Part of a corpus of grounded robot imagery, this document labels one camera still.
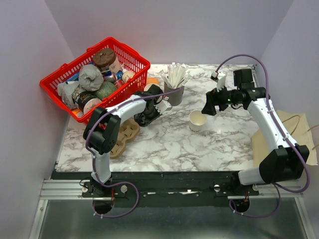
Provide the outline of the black coffee cup lid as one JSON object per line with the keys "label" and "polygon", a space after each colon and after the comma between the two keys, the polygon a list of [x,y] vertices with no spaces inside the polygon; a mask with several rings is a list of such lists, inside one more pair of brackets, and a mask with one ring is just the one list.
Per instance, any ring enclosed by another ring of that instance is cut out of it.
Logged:
{"label": "black coffee cup lid", "polygon": [[134,115],[134,120],[141,127],[147,126],[146,118],[142,113]]}

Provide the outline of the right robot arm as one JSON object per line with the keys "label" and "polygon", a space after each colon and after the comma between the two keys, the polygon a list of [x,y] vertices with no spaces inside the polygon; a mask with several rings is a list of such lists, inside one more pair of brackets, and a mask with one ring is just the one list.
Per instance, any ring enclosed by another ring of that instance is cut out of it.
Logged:
{"label": "right robot arm", "polygon": [[256,87],[251,69],[233,72],[234,90],[226,88],[226,75],[213,72],[211,79],[217,86],[206,93],[205,115],[214,116],[228,106],[242,105],[254,118],[264,135],[269,154],[259,166],[241,170],[229,183],[230,191],[241,195],[248,185],[271,184],[299,179],[310,154],[306,145],[299,145],[286,130],[275,112],[272,102],[266,99],[266,89]]}

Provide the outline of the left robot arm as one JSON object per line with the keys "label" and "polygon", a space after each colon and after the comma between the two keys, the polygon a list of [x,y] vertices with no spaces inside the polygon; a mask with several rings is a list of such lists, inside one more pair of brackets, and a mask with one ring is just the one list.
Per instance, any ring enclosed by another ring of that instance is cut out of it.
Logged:
{"label": "left robot arm", "polygon": [[152,85],[147,91],[137,91],[113,107],[96,107],[93,110],[83,138],[92,156],[91,176],[96,181],[93,190],[98,196],[110,193],[110,152],[116,144],[120,126],[130,118],[134,118],[139,126],[149,125],[160,116],[156,105],[163,96],[160,87]]}

